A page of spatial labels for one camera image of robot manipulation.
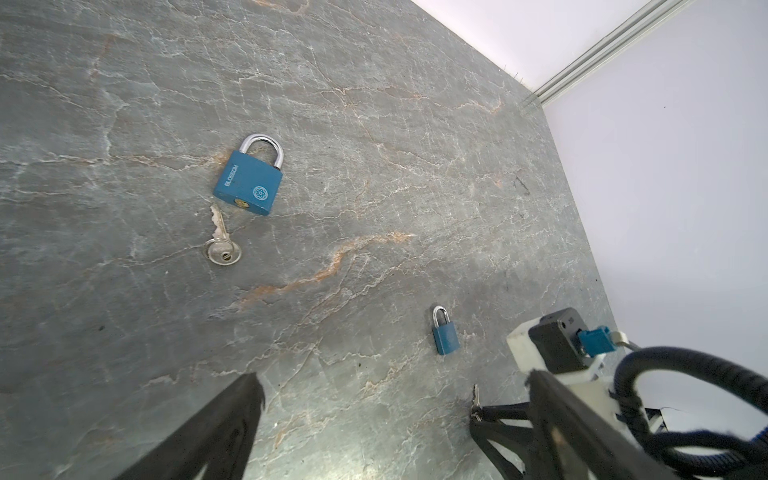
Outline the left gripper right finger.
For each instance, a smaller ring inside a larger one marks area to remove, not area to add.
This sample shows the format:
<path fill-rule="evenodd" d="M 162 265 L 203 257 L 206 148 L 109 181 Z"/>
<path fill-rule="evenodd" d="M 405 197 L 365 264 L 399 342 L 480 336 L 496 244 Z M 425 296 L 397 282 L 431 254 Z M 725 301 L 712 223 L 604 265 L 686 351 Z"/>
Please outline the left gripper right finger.
<path fill-rule="evenodd" d="M 528 377 L 532 479 L 674 479 L 552 374 Z"/>

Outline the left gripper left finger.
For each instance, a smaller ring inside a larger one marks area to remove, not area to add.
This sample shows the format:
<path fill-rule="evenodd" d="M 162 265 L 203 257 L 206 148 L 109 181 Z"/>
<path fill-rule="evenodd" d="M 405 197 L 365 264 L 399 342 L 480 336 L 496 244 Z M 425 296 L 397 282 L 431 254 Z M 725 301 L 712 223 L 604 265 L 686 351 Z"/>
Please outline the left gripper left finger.
<path fill-rule="evenodd" d="M 243 374 L 118 477 L 241 479 L 264 405 L 257 375 Z"/>

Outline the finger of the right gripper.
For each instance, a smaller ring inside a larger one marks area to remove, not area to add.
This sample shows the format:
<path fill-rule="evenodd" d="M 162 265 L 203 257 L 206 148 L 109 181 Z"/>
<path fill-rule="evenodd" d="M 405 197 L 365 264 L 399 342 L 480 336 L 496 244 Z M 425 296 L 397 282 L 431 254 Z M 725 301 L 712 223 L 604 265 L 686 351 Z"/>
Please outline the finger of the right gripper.
<path fill-rule="evenodd" d="M 473 405 L 470 409 L 469 432 L 477 446 L 500 472 L 503 479 L 526 479 L 525 470 L 517 468 L 495 447 L 515 454 L 523 463 L 529 461 L 533 443 L 531 426 L 513 426 L 504 420 L 528 421 L 528 403 L 496 406 Z"/>

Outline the small blue padlock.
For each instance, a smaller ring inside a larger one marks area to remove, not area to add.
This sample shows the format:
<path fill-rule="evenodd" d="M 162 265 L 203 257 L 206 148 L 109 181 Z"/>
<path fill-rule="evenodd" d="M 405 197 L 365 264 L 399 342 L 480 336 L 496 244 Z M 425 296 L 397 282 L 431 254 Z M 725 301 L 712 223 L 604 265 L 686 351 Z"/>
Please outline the small blue padlock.
<path fill-rule="evenodd" d="M 437 353 L 448 355 L 457 351 L 460 348 L 457 330 L 445 307 L 436 305 L 433 308 L 432 322 L 432 333 Z"/>

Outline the small silver key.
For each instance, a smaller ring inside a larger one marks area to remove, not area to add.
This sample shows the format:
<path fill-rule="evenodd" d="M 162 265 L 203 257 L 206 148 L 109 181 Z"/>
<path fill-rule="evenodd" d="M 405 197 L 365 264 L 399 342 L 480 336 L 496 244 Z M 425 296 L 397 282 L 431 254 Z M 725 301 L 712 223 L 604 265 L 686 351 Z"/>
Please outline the small silver key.
<path fill-rule="evenodd" d="M 482 415 L 482 407 L 480 405 L 480 390 L 478 384 L 473 385 L 470 414 L 475 417 L 480 417 Z"/>

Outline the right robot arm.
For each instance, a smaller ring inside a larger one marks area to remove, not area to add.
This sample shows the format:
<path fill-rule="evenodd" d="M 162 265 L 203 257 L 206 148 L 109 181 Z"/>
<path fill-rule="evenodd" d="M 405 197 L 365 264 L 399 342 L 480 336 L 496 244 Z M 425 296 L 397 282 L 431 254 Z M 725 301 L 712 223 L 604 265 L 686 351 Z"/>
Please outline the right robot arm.
<path fill-rule="evenodd" d="M 534 370 L 529 400 L 474 403 L 469 432 L 504 479 L 764 479 L 767 379 L 689 349 L 626 356 L 613 384 Z"/>

